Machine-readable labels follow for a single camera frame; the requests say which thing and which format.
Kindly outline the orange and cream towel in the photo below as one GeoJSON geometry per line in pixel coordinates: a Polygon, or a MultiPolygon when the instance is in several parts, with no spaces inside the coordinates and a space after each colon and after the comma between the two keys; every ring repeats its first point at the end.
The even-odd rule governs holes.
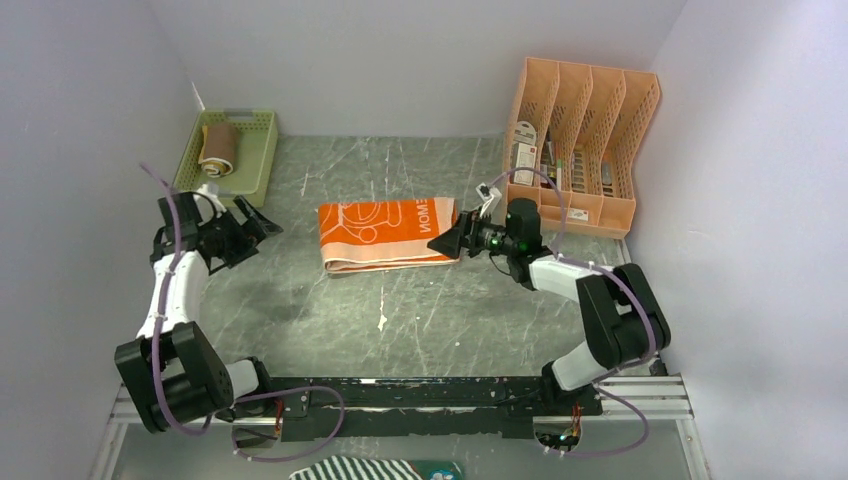
{"type": "Polygon", "coordinates": [[[343,274],[451,264],[427,244],[456,219],[450,197],[323,204],[318,220],[324,269],[343,274]]]}

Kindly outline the green perforated plastic basket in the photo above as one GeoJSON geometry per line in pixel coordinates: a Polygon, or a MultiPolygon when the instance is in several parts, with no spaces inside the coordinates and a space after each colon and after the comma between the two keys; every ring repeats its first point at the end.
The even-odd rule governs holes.
{"type": "Polygon", "coordinates": [[[272,110],[212,110],[198,114],[173,186],[197,190],[213,182],[227,206],[237,195],[264,205],[278,142],[272,110]]]}

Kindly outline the yellow brown bear towel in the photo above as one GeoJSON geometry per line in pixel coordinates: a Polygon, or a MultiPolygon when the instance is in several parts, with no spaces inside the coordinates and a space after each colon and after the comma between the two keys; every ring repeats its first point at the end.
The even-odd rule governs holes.
{"type": "Polygon", "coordinates": [[[202,146],[198,156],[200,170],[210,178],[230,175],[236,166],[240,132],[229,122],[204,125],[202,146]]]}

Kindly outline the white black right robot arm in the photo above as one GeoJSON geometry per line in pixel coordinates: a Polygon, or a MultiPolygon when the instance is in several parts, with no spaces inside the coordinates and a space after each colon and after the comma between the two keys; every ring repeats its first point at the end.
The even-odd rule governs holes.
{"type": "Polygon", "coordinates": [[[641,267],[626,263],[607,269],[555,253],[543,243],[541,216],[530,199],[511,200],[502,225],[481,208],[464,211],[427,246],[451,259],[483,252],[503,256],[517,284],[578,303],[583,341],[542,369],[539,398],[550,413],[565,413],[579,390],[671,343],[670,327],[641,267]]]}

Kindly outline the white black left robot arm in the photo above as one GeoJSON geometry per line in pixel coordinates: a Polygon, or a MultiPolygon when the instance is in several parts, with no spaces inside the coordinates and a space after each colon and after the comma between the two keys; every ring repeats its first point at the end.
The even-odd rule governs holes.
{"type": "Polygon", "coordinates": [[[216,416],[233,421],[273,409],[277,388],[255,357],[225,363],[198,320],[209,277],[258,254],[260,243],[282,229],[244,196],[233,213],[209,185],[162,197],[162,226],[153,237],[154,290],[134,340],[118,346],[114,361],[144,427],[151,433],[216,416]]]}

